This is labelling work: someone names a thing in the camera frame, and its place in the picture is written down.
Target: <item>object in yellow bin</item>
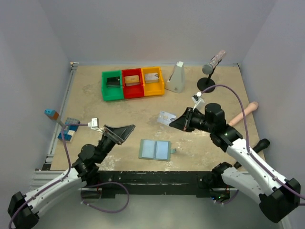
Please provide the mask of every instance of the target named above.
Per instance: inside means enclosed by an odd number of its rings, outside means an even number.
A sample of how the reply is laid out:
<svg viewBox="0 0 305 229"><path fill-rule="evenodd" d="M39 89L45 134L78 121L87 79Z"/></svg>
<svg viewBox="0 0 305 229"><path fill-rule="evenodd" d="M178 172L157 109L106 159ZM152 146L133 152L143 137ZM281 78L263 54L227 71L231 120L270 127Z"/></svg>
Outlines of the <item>object in yellow bin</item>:
<svg viewBox="0 0 305 229"><path fill-rule="evenodd" d="M145 82L145 75L152 73L158 74L159 80L156 83ZM160 66L142 68L142 79L144 87L144 96L155 96L164 94L164 80L162 77L162 71Z"/></svg>
<svg viewBox="0 0 305 229"><path fill-rule="evenodd" d="M126 86L134 86L140 84L140 79L138 75L125 76L124 79Z"/></svg>
<svg viewBox="0 0 305 229"><path fill-rule="evenodd" d="M147 73L144 75L145 83L157 83L159 82L158 73Z"/></svg>

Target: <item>white floor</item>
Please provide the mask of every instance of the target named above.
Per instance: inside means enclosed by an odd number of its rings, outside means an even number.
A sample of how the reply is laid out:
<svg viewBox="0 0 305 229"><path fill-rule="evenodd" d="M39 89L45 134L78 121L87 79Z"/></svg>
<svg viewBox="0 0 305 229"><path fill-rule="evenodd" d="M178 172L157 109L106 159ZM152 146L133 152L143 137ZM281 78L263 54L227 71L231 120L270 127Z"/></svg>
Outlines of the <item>white floor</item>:
<svg viewBox="0 0 305 229"><path fill-rule="evenodd" d="M118 209L125 200L125 195L119 195L95 204ZM241 193L224 207L195 196L133 195L127 209L117 214L101 213L80 202L80 193L73 193L41 218L35 229L282 229L281 223L270 222Z"/></svg>

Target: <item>wooden rolling pin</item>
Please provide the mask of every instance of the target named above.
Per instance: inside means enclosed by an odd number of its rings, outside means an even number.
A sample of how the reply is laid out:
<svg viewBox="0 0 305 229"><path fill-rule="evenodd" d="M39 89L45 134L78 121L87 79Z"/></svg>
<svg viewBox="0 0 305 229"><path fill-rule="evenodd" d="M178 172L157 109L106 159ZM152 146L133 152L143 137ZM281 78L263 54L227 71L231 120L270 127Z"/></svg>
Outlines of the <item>wooden rolling pin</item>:
<svg viewBox="0 0 305 229"><path fill-rule="evenodd" d="M249 103L249 105L244 109L244 113L247 116L252 111L255 111L258 108L258 102ZM243 119L243 113L239 113L234 119L232 119L228 124L234 126Z"/></svg>

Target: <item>rolling pin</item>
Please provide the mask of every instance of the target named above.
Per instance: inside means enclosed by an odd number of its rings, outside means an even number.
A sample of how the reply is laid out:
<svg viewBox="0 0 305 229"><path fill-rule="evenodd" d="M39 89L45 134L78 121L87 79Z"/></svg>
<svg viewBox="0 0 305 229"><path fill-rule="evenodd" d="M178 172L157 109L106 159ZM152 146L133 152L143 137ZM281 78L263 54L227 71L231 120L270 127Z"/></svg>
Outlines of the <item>rolling pin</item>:
<svg viewBox="0 0 305 229"><path fill-rule="evenodd" d="M249 103L249 105L244 109L244 113L247 116L252 111L255 111L258 108L258 102ZM234 126L243 119L243 113L239 113L234 119L232 119L228 124Z"/></svg>
<svg viewBox="0 0 305 229"><path fill-rule="evenodd" d="M252 149L258 153L260 151L262 151L263 149L267 149L268 146L270 145L270 142L268 139L264 138L262 140L259 140L258 143L256 144L256 146L254 146ZM234 168L240 168L242 165L237 161L234 164Z"/></svg>

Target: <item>wooden table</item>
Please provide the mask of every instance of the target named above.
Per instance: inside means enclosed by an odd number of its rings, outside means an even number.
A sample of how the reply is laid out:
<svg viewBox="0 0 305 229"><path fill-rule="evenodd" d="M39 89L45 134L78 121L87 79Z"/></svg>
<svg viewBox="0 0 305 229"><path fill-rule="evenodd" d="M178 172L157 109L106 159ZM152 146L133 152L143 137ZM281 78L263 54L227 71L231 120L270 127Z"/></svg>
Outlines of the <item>wooden table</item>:
<svg viewBox="0 0 305 229"><path fill-rule="evenodd" d="M184 91L180 94L165 90L163 96L103 101L101 72L138 67L141 66L79 66L75 75L63 120L72 117L79 119L81 123L88 123L91 118L98 117L100 127L104 124L136 125L126 142L121 146L115 146L108 154L100 165L100 170L209 171L224 161L234 164L234 158L217 148L210 140L208 133L197 130L186 133L157 122L160 111L167 111L179 117L186 107L193 107L191 96L199 91L196 86L197 81L205 76L201 66L185 66L186 84ZM173 66L162 66L164 81L169 78L172 70ZM218 66L213 79L216 84L230 86L241 97L244 106L248 105L249 101L238 66ZM214 92L204 94L203 99L206 104L219 103L225 111L227 122L241 111L236 97L226 88L218 87ZM254 146L259 141L259 137L251 114L247 116L247 124L250 145ZM235 128L245 136L243 122L237 124ZM77 159L83 145L97 145L101 136L101 133L88 127L79 127L73 142L68 144L71 162ZM139 159L141 139L171 141L172 148L177 148L177 152L171 155L171 160L168 162ZM63 144L59 141L51 169L65 170L66 168L66 155Z"/></svg>

